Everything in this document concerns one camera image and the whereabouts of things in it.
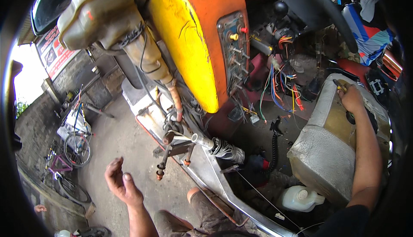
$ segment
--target colorful cloth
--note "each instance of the colorful cloth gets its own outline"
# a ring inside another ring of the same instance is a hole
[[[393,40],[394,35],[389,28],[380,30],[364,25],[355,5],[358,3],[346,5],[342,14],[353,32],[354,38],[356,38],[360,64],[369,66],[383,53],[386,46]]]

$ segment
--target concrete floor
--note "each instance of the concrete floor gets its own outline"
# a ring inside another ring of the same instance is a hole
[[[98,117],[92,124],[96,134],[92,138],[90,163],[79,169],[79,183],[89,192],[96,205],[96,212],[89,219],[89,226],[101,225],[110,229],[114,237],[129,236],[126,205],[114,196],[106,185],[104,172],[115,157],[123,156],[123,172],[130,172],[136,186],[145,196],[145,206],[151,216],[166,209],[171,213],[199,226],[186,194],[195,185],[179,165],[168,159],[162,181],[156,178],[156,165],[162,160],[152,151],[157,143],[135,121],[126,100],[120,96],[107,109],[114,119]]]

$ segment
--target floor mat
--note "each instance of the floor mat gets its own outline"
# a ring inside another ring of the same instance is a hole
[[[276,170],[292,176],[290,161],[287,158],[287,152],[290,148],[288,143],[295,142],[307,121],[298,116],[291,116],[289,118],[287,112],[269,101],[262,103],[262,113],[267,119],[267,124],[263,120],[258,121],[255,125],[251,123],[242,124],[237,128],[230,142],[240,147],[246,154],[252,152],[256,147],[263,147],[266,150],[267,160],[271,161],[273,137],[273,132],[270,130],[271,121],[274,121],[277,116],[285,116],[281,118],[279,126],[283,135],[278,137],[278,163]]]

